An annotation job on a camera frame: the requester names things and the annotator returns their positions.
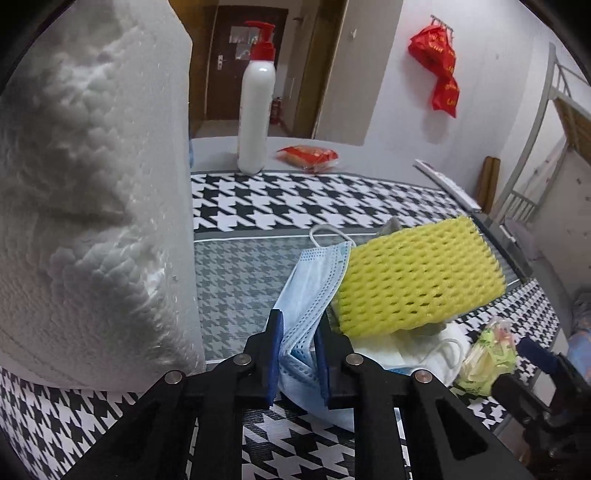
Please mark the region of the yellow foam net sleeve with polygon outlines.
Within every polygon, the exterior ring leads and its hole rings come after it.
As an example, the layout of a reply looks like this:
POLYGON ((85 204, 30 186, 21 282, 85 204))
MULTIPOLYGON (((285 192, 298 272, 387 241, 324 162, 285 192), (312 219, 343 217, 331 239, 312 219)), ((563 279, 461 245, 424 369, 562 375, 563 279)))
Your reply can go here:
POLYGON ((505 292, 491 247, 459 216, 353 248, 332 309, 342 334, 367 338, 448 321, 505 292))

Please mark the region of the blue face mask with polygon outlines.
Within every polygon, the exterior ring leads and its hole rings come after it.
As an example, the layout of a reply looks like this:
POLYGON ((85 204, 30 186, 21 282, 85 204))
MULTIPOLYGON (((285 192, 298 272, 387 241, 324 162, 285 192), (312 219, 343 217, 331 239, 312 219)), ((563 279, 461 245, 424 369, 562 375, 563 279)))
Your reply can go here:
POLYGON ((345 277, 356 242, 328 224, 312 227, 308 238, 314 246, 301 252, 274 304, 283 314, 279 389, 308 414, 352 432, 353 410, 330 410, 325 406, 312 343, 322 314, 345 277))

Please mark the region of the white tissue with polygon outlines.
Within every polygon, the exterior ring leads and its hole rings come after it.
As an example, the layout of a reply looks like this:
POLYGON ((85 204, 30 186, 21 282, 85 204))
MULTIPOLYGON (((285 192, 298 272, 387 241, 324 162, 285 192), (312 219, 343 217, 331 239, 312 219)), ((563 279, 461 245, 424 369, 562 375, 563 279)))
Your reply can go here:
POLYGON ((429 324, 367 338, 353 338, 353 351, 378 362, 385 370, 411 375, 431 372, 450 386, 470 350, 469 338, 455 321, 429 324))

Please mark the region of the grey fuzzy sock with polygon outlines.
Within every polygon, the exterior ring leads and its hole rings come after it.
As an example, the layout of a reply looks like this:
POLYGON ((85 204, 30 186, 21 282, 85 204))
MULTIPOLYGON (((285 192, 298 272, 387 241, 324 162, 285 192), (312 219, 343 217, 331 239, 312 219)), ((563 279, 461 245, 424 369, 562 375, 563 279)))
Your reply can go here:
MULTIPOLYGON (((377 236, 378 237, 389 236, 389 235, 396 233, 402 229, 403 229, 403 227, 402 227, 400 221, 398 220, 398 218, 393 216, 381 227, 381 229, 377 232, 377 236)), ((425 324, 421 327, 417 327, 412 330, 409 330, 409 333, 414 333, 416 335, 423 335, 423 336, 437 335, 437 334, 443 332, 446 327, 447 327, 446 321, 440 322, 440 323, 429 323, 429 324, 425 324)))

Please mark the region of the green snack wrapper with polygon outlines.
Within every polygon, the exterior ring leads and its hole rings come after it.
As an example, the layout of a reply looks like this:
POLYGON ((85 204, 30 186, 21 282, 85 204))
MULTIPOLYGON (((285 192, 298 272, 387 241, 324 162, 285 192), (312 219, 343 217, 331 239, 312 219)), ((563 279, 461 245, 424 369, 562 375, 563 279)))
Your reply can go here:
POLYGON ((472 345, 456 385, 465 392, 487 397, 499 376, 511 374, 517 365, 517 349, 510 320, 495 316, 472 345))

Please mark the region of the metal bunk bed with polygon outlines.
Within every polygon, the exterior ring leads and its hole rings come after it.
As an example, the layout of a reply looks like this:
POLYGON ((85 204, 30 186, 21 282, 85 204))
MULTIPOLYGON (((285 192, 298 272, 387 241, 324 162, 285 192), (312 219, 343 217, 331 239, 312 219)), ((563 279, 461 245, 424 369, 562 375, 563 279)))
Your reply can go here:
POLYGON ((491 216, 522 225, 574 296, 590 286, 590 83, 555 43, 546 60, 530 68, 491 216))

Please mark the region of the wooden planks leaning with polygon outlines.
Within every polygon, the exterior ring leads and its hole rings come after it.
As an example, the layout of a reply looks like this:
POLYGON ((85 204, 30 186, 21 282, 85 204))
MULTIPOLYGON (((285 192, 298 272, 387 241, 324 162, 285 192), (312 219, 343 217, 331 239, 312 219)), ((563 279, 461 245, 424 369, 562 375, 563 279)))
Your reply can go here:
POLYGON ((489 214, 493 207, 500 165, 501 161, 499 158, 487 156, 478 178, 476 201, 481 207, 481 210, 486 214, 489 214))

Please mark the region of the white remote control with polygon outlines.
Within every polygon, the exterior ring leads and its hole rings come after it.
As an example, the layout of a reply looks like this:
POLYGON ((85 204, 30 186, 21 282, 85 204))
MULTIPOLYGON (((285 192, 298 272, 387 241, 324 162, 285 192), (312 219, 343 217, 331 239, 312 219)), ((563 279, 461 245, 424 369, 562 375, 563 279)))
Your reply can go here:
POLYGON ((471 213, 482 211, 480 205, 456 182, 434 169, 430 164, 416 159, 414 166, 449 194, 460 206, 471 213))

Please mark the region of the red snack packet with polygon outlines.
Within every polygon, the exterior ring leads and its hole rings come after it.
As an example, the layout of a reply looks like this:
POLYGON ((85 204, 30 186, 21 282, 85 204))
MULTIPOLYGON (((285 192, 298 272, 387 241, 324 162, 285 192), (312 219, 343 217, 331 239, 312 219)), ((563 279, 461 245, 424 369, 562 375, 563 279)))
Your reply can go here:
POLYGON ((308 145, 284 147, 276 152, 276 158, 311 173, 328 171, 339 161, 339 155, 334 150, 308 145))

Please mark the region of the red plastic bag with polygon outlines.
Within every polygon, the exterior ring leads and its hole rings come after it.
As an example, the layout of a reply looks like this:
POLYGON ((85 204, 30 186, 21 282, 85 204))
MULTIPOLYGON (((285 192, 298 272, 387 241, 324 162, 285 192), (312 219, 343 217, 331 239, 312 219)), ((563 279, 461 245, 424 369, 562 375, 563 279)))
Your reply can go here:
POLYGON ((408 53, 436 77, 431 96, 433 110, 456 118, 460 88, 454 77, 457 57, 450 30, 433 21, 411 37, 408 53))

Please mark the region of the red fire extinguisher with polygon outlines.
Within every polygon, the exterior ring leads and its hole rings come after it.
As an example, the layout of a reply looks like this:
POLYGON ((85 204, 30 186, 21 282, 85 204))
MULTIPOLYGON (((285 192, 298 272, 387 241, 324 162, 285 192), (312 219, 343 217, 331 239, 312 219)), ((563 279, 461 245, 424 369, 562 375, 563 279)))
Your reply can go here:
POLYGON ((281 122, 281 98, 274 97, 270 105, 270 124, 280 125, 281 122))

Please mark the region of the white pump lotion bottle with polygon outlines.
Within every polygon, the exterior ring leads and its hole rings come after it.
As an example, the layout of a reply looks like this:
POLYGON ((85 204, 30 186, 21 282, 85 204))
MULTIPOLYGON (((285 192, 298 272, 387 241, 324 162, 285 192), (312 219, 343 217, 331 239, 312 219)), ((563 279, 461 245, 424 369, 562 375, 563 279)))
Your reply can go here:
POLYGON ((273 24, 249 20, 245 21, 245 25, 256 28, 257 36, 250 47, 249 65, 242 76, 238 122, 238 170, 245 175, 256 175, 266 165, 270 107, 276 83, 276 47, 271 41, 273 24))

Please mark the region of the dark brown entrance door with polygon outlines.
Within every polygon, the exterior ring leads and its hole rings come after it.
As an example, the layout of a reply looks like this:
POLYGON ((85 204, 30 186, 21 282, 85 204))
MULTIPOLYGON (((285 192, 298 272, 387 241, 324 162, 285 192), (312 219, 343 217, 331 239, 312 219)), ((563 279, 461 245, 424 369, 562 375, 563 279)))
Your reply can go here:
POLYGON ((211 40, 211 56, 206 88, 206 120, 238 120, 242 75, 249 65, 252 45, 259 29, 245 21, 274 25, 270 41, 276 48, 274 66, 279 62, 288 10, 254 5, 219 5, 211 40))

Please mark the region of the wall hook rack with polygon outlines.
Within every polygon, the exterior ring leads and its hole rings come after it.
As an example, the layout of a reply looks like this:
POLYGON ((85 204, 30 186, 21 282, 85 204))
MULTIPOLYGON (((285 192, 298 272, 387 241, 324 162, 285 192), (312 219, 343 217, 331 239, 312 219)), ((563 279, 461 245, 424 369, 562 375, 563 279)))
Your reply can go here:
POLYGON ((430 15, 430 18, 431 18, 431 22, 433 24, 438 25, 438 26, 440 26, 442 28, 445 28, 446 31, 448 32, 450 38, 453 38, 454 30, 453 30, 453 28, 449 24, 447 24, 442 19, 440 19, 439 17, 437 17, 437 16, 435 16, 433 14, 430 15))

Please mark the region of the wooden side door frame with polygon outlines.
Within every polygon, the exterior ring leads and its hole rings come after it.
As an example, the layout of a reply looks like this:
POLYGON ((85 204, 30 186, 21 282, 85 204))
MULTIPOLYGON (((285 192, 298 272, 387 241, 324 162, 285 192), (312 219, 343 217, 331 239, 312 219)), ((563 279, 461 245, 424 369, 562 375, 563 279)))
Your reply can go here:
POLYGON ((314 138, 318 129, 348 1, 315 1, 314 6, 291 126, 291 133, 300 138, 314 138))

